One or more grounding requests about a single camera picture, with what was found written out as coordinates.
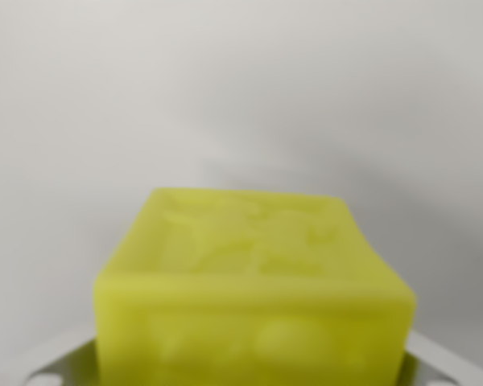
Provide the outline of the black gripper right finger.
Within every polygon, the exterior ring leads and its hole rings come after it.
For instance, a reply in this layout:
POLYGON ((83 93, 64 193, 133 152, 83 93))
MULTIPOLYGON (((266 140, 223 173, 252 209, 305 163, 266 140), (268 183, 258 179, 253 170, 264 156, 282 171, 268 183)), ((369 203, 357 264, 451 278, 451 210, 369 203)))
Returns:
POLYGON ((417 331, 410 333, 401 385, 483 386, 483 369, 417 331))

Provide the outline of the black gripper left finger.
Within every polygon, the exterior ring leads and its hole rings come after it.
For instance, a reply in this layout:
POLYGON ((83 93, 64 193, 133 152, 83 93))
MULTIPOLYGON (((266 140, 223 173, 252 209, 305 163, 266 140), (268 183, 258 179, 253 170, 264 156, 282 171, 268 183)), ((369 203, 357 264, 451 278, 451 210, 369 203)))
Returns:
POLYGON ((22 385, 99 385, 95 331, 78 327, 27 354, 22 385))

